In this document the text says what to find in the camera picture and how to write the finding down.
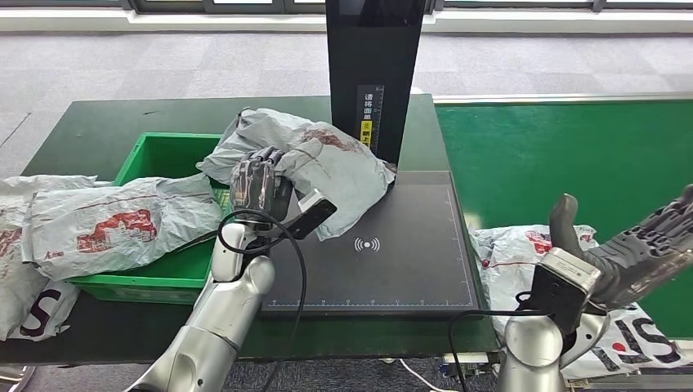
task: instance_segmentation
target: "white plastic bag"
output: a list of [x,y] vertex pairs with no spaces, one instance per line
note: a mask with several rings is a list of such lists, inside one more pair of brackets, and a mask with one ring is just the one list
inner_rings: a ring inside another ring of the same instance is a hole
[[204,174],[39,193],[31,214],[34,263],[54,280],[148,265],[221,221]]
[[[592,227],[575,226],[575,233],[582,249],[597,246]],[[545,225],[477,230],[472,233],[472,243],[492,310],[517,307],[515,295],[531,288],[534,266],[551,249]],[[613,310],[610,316],[611,324],[596,347],[563,369],[567,379],[608,376],[643,367],[676,368],[690,362],[637,304]],[[496,332],[503,332],[508,319],[493,317]]]
[[17,328],[10,339],[43,341],[68,329],[63,325],[74,303],[79,289],[65,282],[48,281],[29,312],[29,317]]
[[248,151],[274,146],[286,154],[275,171],[296,190],[318,189],[337,212],[315,233],[320,241],[344,234],[382,198],[395,175],[368,147],[326,122],[312,122],[272,109],[244,110],[198,168],[230,183],[235,164]]
[[8,338],[29,315],[48,279],[22,264],[26,220],[34,192],[94,186],[96,177],[31,176],[0,180],[0,341]]

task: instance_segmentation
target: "gray robotic hand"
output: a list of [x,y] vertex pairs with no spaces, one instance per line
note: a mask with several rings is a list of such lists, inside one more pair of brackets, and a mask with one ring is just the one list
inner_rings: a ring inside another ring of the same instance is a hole
[[580,249],[573,228],[577,209],[577,200],[569,194],[563,194],[553,206],[549,215],[552,245],[601,270],[592,302],[608,310],[643,298],[693,265],[693,185],[640,225],[587,251]]

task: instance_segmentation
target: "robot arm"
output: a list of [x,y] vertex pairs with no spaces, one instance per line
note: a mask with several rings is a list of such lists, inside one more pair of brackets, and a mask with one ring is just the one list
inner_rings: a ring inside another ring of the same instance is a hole
[[608,311],[637,301],[693,264],[693,185],[639,225],[582,251],[573,228],[577,201],[560,197],[549,216],[554,248],[534,271],[520,310],[505,328],[501,392],[565,391],[560,369],[599,341]]
[[[230,206],[240,213],[234,223],[221,223],[208,280],[193,311],[163,355],[126,391],[221,390],[262,298],[275,281],[275,268],[266,252],[250,250],[269,249],[270,239],[278,241],[283,235],[274,230],[271,220],[258,218],[260,214],[276,221],[286,217],[293,187],[287,179],[275,177],[274,165],[281,155],[270,147],[246,155],[235,167]],[[298,239],[337,210],[318,191],[302,202],[302,214],[284,224]]]

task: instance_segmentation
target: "gray carpet floor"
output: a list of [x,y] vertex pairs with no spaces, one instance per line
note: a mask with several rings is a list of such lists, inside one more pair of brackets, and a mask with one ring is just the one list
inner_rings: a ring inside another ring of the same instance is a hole
[[[414,86],[435,95],[693,91],[693,38],[424,35]],[[0,178],[19,175],[74,100],[329,93],[321,33],[0,34]],[[411,359],[455,387],[439,359]],[[224,391],[255,391],[266,364],[238,363]],[[29,392],[121,390],[144,365],[37,370]],[[490,376],[470,390],[493,390]],[[275,390],[428,391],[398,363],[287,363]]]

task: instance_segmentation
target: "green crate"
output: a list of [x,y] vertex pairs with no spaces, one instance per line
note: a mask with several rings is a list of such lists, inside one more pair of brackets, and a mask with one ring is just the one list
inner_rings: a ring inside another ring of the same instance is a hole
[[[199,173],[197,162],[214,150],[219,135],[144,133],[127,156],[114,183],[123,185],[141,177],[182,178]],[[224,185],[212,182],[217,201],[228,198]],[[193,304],[204,286],[214,248],[207,241],[175,254],[167,254],[144,267],[69,279],[104,301]]]

